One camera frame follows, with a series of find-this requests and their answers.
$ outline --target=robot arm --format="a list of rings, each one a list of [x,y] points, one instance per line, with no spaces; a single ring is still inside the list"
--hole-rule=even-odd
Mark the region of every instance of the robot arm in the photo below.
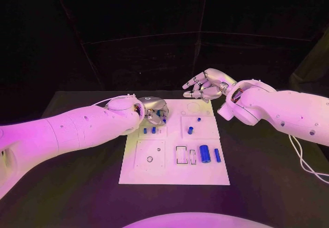
[[[264,119],[272,127],[307,141],[329,146],[329,99],[294,91],[275,91],[256,80],[235,82],[215,69],[197,74],[183,85],[194,85],[184,97],[215,99],[226,95],[217,114],[226,119],[235,116],[248,125]]]
[[[109,99],[105,107],[86,106],[53,117],[0,126],[0,199],[44,160],[131,133],[144,118],[163,124],[166,113],[163,99],[125,95]]]

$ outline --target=white cable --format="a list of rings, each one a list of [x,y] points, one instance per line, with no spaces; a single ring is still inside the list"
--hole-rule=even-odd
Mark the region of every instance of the white cable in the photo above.
[[[326,184],[329,184],[329,181],[323,180],[321,177],[318,176],[318,175],[321,175],[321,176],[329,176],[329,174],[314,172],[314,170],[310,168],[308,164],[307,164],[306,161],[303,160],[303,149],[301,149],[301,145],[300,145],[298,140],[297,140],[295,137],[293,136],[293,139],[295,140],[295,142],[297,142],[297,144],[298,144],[298,146],[300,146],[300,153],[298,153],[298,150],[297,150],[297,148],[295,148],[295,146],[294,146],[294,143],[293,143],[293,140],[291,140],[291,136],[290,136],[290,135],[288,135],[288,139],[290,139],[290,142],[291,142],[294,151],[295,151],[295,153],[297,153],[297,155],[298,155],[298,157],[300,157],[300,166],[301,166],[303,170],[304,170],[306,172],[311,173],[311,174],[313,174],[313,175],[314,175]]]
[[[129,97],[129,95],[124,95],[124,96],[116,96],[116,97],[108,98],[108,99],[105,99],[105,100],[96,102],[96,103],[92,104],[92,105],[96,105],[96,104],[102,103],[103,101],[109,101],[109,100],[112,100],[112,99],[115,99],[115,98],[125,98],[125,97]]]

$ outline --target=white board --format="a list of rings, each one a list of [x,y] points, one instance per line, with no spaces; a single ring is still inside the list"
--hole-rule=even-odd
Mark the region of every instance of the white board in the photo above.
[[[118,183],[229,185],[210,102],[166,100],[166,103],[166,125],[155,126],[151,133],[153,125],[144,120],[140,129],[127,136]],[[209,163],[202,163],[200,145],[207,145]]]

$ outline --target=blue cylindrical block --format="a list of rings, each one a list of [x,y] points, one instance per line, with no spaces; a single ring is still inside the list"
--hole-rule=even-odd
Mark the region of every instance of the blue cylindrical block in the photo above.
[[[202,163],[210,162],[209,148],[206,145],[200,146],[200,161],[202,161]]]
[[[192,127],[189,127],[187,134],[192,134],[192,132],[193,132],[193,128],[192,128]]]
[[[217,148],[215,149],[215,156],[216,156],[216,160],[217,160],[217,162],[220,162],[220,157],[219,157],[219,151],[217,151]]]

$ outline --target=black cloth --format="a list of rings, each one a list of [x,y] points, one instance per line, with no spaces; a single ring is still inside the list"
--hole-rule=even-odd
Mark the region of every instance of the black cloth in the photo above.
[[[183,99],[181,91],[57,92],[43,117],[127,93]],[[215,113],[222,103],[223,97],[212,101]],[[215,116],[229,186],[119,185],[119,136],[56,156],[27,172],[0,200],[0,227],[119,228],[176,212],[226,214],[272,227],[329,227],[329,185],[300,168],[287,135],[265,121],[246,126]],[[317,145],[300,142],[310,166],[329,172]]]

